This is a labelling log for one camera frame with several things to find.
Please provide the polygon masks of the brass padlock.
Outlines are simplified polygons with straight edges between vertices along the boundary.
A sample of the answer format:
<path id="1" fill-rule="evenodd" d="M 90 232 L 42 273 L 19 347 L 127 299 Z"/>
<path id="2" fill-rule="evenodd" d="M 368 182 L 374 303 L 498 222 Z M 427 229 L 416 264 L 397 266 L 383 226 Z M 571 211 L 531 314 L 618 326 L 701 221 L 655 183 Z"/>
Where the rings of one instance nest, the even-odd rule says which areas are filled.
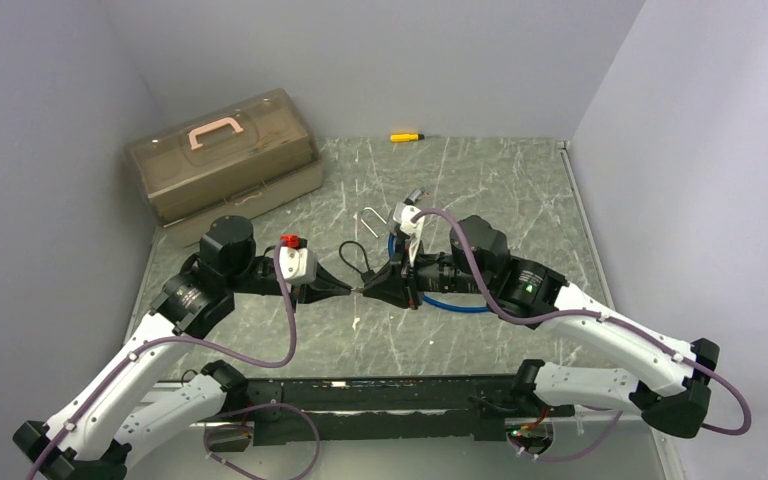
<path id="1" fill-rule="evenodd" d="M 389 219 L 373 207 L 363 207 L 357 214 L 359 223 L 376 239 L 391 235 Z"/>

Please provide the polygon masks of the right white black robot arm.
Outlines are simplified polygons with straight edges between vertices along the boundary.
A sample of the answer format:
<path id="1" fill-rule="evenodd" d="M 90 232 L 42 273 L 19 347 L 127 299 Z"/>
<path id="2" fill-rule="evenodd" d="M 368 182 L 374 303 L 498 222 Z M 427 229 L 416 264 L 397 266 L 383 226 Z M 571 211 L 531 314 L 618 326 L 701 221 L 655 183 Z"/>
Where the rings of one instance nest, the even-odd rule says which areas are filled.
<path id="1" fill-rule="evenodd" d="M 693 438 L 705 428 L 718 344 L 678 340 L 641 326 L 562 274 L 512 255 L 507 236 L 477 215 L 459 221 L 449 239 L 449 252 L 432 255 L 397 234 L 387 263 L 362 274 L 363 296 L 416 309 L 427 293 L 487 293 L 486 305 L 499 306 L 503 320 L 573 339 L 610 361 L 600 368 L 523 361 L 510 392 L 524 415 L 580 404 L 637 414 L 678 438 Z"/>

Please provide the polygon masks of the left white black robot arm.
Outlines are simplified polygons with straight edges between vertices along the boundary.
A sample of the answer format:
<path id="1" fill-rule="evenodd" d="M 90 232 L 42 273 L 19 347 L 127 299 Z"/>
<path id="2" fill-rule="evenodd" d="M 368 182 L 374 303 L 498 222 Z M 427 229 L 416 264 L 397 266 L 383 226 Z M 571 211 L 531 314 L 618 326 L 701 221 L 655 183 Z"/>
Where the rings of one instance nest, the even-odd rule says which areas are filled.
<path id="1" fill-rule="evenodd" d="M 283 236 L 259 254 L 251 221 L 214 220 L 197 251 L 152 301 L 139 325 L 97 376 L 44 421 L 29 420 L 13 436 L 31 462 L 30 477 L 122 479 L 146 453 L 191 423 L 217 414 L 239 417 L 247 380 L 234 361 L 265 369 L 289 364 L 298 347 L 296 308 L 348 296 L 351 287 L 328 272 L 304 238 Z M 239 294 L 282 300 L 289 327 L 283 357 L 262 360 L 208 340 L 235 308 Z M 221 355 L 177 395 L 141 407 L 161 375 L 191 350 Z"/>

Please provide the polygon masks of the blue cable lock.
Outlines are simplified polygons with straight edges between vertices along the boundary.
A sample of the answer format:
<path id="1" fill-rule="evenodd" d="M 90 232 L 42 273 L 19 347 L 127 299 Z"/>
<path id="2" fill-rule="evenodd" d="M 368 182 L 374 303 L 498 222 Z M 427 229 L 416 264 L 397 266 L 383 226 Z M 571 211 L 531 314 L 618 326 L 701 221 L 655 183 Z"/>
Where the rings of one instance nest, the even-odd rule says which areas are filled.
<path id="1" fill-rule="evenodd" d="M 405 203 L 408 205 L 415 205 L 421 199 L 426 198 L 427 196 L 428 196 L 428 192 L 423 187 L 419 187 L 411 191 L 406 196 Z M 393 234 L 389 234 L 387 239 L 387 252 L 389 257 L 392 257 L 395 252 L 395 241 L 396 241 L 396 237 Z M 449 303 L 434 299 L 432 297 L 429 297 L 428 295 L 423 295 L 422 300 L 426 304 L 433 306 L 434 308 L 444 310 L 447 312 L 462 313 L 462 314 L 481 314 L 481 313 L 489 312 L 489 309 L 487 306 L 453 305 L 453 304 L 449 304 Z"/>

